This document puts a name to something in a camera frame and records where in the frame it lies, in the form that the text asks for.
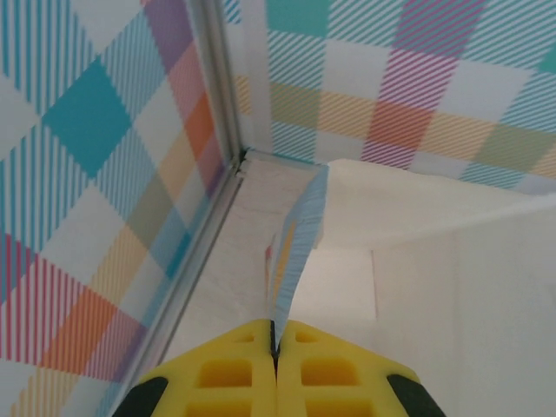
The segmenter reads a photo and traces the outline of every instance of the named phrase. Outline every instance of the wall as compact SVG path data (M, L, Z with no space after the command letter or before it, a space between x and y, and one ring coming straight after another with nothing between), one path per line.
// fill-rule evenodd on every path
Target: wall
M108 412L227 161L198 42L182 0L0 3L0 415Z
M246 146L556 190L553 0L223 5Z

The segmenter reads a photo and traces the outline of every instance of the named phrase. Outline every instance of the plaid wallpaper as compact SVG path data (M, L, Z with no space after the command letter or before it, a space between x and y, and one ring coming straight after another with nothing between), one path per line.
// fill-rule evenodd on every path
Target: plaid wallpaper
M2 416L105 416L198 234L226 158L190 23L0 1Z
M556 190L554 0L223 7L247 146Z

